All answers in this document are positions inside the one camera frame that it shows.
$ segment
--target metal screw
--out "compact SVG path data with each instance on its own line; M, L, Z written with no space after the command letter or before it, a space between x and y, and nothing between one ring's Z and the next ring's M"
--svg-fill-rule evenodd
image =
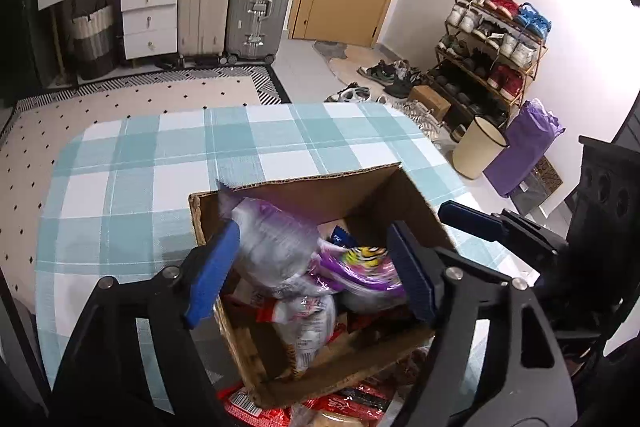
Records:
M100 280L98 280L98 288L106 290L108 288L111 288L115 284L115 282L116 280L110 275L101 277Z
M180 268L177 266L167 266L162 270L162 277L165 279L175 279L178 275L180 275Z
M516 288L516 290L526 290L529 287L527 281L522 277L516 277L511 281L511 284L513 284L513 287Z
M449 279L459 281L460 279L462 279L462 276L465 273L457 266L449 266L446 270L444 270L444 274L449 277Z

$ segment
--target cardboard box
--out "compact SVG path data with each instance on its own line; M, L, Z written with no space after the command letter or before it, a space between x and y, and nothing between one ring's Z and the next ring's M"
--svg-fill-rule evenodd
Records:
M442 121L451 104L446 98L440 96L429 86L415 86L409 93L409 100L422 102L427 109L433 109L433 116L439 122Z
M311 220L324 236L340 225L363 245L383 247L389 224L403 220L423 246L454 249L429 204L397 164L266 182L240 188L238 193L268 200L282 210ZM220 225L217 193L192 194L190 208L197 242L204 245ZM225 284L232 284L232 280L233 273ZM214 315L244 385L252 400L264 409L286 407L353 385L407 356L433 334L418 321L400 331L397 326L392 331L388 328L382 335L375 324L343 333L321 349L299 380L293 380L284 346L272 325L257 324L220 299L214 306Z

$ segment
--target beige trash can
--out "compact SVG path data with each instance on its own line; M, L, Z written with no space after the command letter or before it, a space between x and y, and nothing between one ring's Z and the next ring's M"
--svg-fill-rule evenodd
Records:
M476 116L453 149L453 166L463 176L475 180L508 146L505 136L491 122Z

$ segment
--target checkered tablecloth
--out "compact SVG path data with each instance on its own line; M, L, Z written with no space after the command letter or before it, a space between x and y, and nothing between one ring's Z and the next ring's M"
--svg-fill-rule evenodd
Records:
M396 161L434 208L478 205L456 172L400 112L377 103L228 107L94 124L55 161L40 221L36 317L53 383L68 338L98 278L148 279L195 247L188 196L231 186ZM449 229L459 252L517 275L508 252ZM147 380L169 408L148 325L139 323ZM474 344L486 337L476 329ZM469 364L477 378L481 362Z

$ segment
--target tile floor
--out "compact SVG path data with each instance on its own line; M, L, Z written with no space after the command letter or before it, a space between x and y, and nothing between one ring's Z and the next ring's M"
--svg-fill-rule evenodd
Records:
M363 66L371 64L361 62L372 60L376 63L380 58L378 52L362 49L352 50L348 57L350 62L355 60ZM354 65L350 62L334 59L329 64L315 51L312 41L292 41L283 35L273 69L291 102L322 102L344 87L345 84L336 75L346 83L354 80L349 74ZM218 89L209 89L210 84L203 87L201 81L178 82L173 90L170 89L173 83L127 87L111 91L108 95L91 94L83 97L82 102L75 98L49 105L41 108L39 114L35 113L35 109L24 113L22 121L14 126L0 155L0 229L4 229L0 230L0 264L8 283L15 291L14 295L33 310L32 258L37 240L39 204L46 199L51 161L57 158L58 152L69 139L84 131L95 120L117 120L128 114L185 110L203 105L215 107L241 105L243 102L260 103L251 82L247 77L242 83L233 79L228 86L216 84L217 87L222 86L220 93L225 92L225 96L220 95ZM185 94L188 91L188 98L170 96L176 89L185 90ZM45 121L45 115L50 117L50 121ZM450 156L453 146L452 142L443 146L445 156ZM485 212L500 212L503 208L514 210L511 200L498 196L484 177L464 181ZM17 198L19 185L25 186L20 191L23 196ZM535 218L556 233L566 235L568 225L562 212L554 212L548 218L541 213Z

